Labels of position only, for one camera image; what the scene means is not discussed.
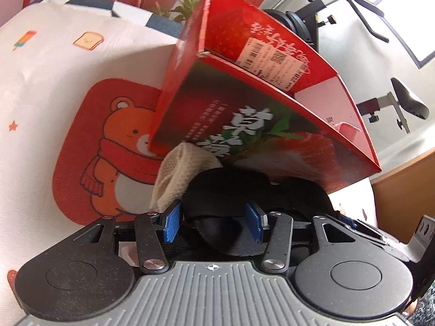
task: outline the beige sock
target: beige sock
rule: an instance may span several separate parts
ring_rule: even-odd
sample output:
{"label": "beige sock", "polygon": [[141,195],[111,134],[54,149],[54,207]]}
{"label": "beige sock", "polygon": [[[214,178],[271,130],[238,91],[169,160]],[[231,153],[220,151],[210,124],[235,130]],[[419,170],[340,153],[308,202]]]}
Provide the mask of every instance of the beige sock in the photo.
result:
{"label": "beige sock", "polygon": [[160,165],[151,196],[150,211],[163,212],[187,190],[190,181],[204,170],[220,168],[219,160],[192,143],[182,142]]}

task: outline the open box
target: open box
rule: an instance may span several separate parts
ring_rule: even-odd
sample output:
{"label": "open box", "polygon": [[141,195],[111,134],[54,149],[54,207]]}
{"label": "open box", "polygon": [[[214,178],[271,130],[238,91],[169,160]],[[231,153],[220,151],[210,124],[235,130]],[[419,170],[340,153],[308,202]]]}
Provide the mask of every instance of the open box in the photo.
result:
{"label": "open box", "polygon": [[224,164],[275,182],[306,178],[328,193],[381,170],[337,72],[243,0],[202,0],[193,12],[173,51],[150,137],[150,150],[160,155],[189,141]]}

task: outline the metal bolt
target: metal bolt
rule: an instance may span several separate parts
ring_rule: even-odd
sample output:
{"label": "metal bolt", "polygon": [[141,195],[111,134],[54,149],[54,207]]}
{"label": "metal bolt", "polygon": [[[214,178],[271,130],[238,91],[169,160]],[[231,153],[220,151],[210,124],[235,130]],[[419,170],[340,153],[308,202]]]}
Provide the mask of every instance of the metal bolt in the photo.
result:
{"label": "metal bolt", "polygon": [[165,267],[165,263],[159,259],[150,259],[144,261],[144,267],[146,269],[156,271],[158,269],[162,269],[163,267]]}
{"label": "metal bolt", "polygon": [[281,269],[284,267],[284,262],[281,260],[268,259],[263,261],[263,266],[267,269]]}

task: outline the red scarf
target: red scarf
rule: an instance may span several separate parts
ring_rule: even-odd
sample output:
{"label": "red scarf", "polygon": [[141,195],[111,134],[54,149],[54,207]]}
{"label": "red scarf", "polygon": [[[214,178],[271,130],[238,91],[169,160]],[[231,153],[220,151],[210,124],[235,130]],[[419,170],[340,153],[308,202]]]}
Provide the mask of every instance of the red scarf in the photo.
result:
{"label": "red scarf", "polygon": [[130,179],[149,185],[155,183],[162,161],[132,152],[109,139],[101,139],[98,155],[88,164],[80,180],[86,190],[100,197],[103,196],[103,183],[94,176],[94,168],[100,158]]}

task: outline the wooden board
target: wooden board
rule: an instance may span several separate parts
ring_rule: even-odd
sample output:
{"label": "wooden board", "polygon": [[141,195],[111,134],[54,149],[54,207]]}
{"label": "wooden board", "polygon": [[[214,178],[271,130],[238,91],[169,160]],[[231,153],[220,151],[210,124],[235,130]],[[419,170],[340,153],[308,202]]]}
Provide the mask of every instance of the wooden board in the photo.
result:
{"label": "wooden board", "polygon": [[371,185],[379,228],[407,243],[424,214],[435,217],[435,148]]}

